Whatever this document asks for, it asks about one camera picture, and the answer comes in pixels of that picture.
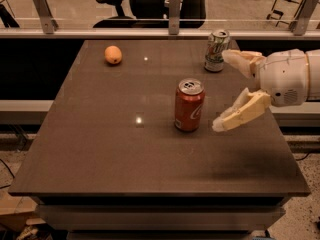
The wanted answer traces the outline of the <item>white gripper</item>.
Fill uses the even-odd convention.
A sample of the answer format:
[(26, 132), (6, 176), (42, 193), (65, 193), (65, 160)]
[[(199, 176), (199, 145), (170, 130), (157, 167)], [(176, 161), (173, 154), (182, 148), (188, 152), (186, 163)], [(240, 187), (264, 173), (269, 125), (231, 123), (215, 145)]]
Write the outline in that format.
[(298, 49), (275, 52), (265, 57), (256, 51), (228, 49), (222, 52), (225, 63), (246, 78), (256, 73), (261, 90), (245, 88), (233, 105), (213, 120), (212, 129), (224, 132), (242, 126), (263, 115), (271, 106), (301, 105), (307, 100), (308, 62)]

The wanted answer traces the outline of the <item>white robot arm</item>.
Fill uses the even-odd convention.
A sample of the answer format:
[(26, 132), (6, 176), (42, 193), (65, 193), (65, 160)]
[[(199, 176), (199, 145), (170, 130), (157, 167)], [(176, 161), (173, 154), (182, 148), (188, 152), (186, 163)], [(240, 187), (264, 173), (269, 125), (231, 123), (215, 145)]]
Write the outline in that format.
[(222, 52), (222, 57), (246, 78), (253, 77), (257, 90), (245, 88), (213, 121), (215, 132), (253, 121), (270, 106), (295, 106), (320, 98), (320, 50), (292, 49), (265, 57), (260, 52), (229, 49)]

